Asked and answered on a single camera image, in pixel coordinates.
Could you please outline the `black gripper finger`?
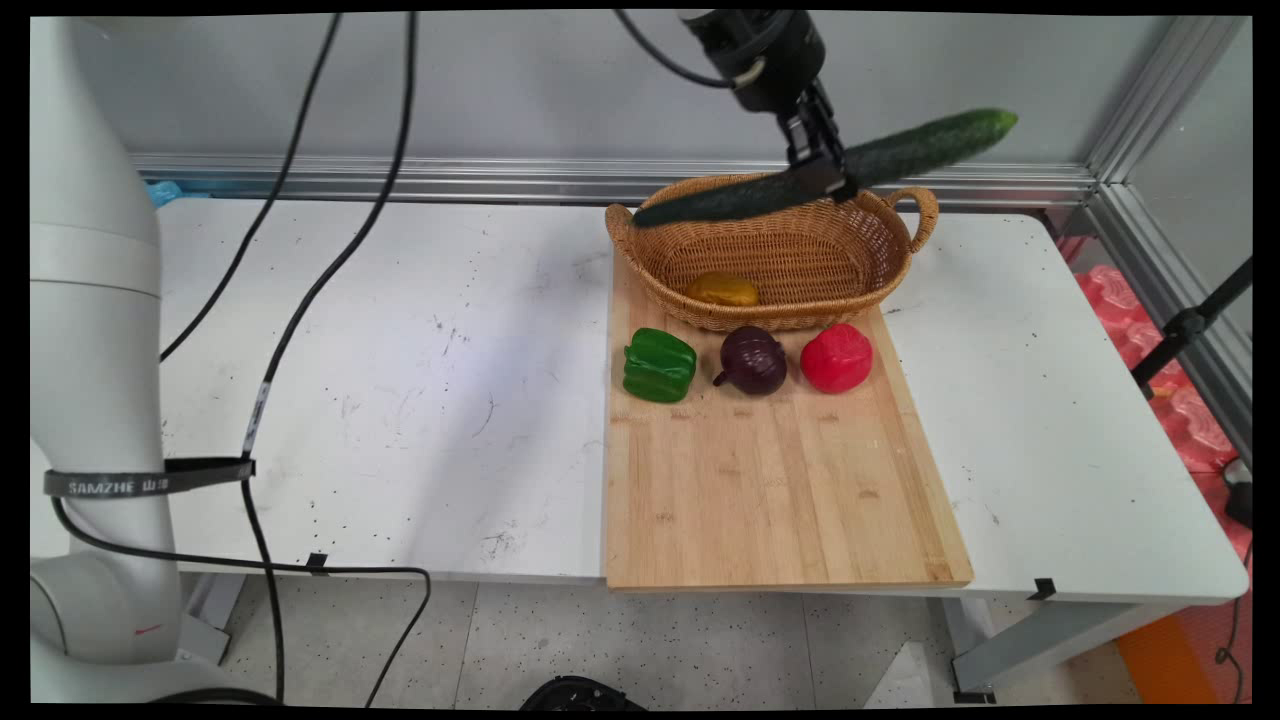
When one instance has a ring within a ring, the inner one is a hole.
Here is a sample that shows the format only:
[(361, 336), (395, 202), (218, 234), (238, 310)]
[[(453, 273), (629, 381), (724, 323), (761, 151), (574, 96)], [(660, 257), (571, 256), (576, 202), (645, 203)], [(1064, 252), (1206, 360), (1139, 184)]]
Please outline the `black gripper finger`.
[(819, 79), (806, 86), (806, 160), (823, 160), (835, 167), (846, 165), (846, 150), (835, 120), (835, 109)]
[(854, 182), (846, 159), (845, 167), (835, 167), (823, 160), (806, 160), (806, 95), (800, 95), (795, 109), (786, 117), (780, 117), (780, 128), (787, 141), (788, 170), (797, 177), (799, 186), (819, 197), (829, 197), (835, 202), (854, 199)]

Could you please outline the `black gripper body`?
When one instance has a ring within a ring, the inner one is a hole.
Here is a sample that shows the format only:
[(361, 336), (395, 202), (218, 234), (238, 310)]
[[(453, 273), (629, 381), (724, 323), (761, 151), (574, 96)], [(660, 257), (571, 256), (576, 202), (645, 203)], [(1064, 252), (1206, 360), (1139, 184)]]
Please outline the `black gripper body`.
[(826, 45), (808, 10), (680, 10), (678, 18), (748, 111), (833, 114), (819, 81)]

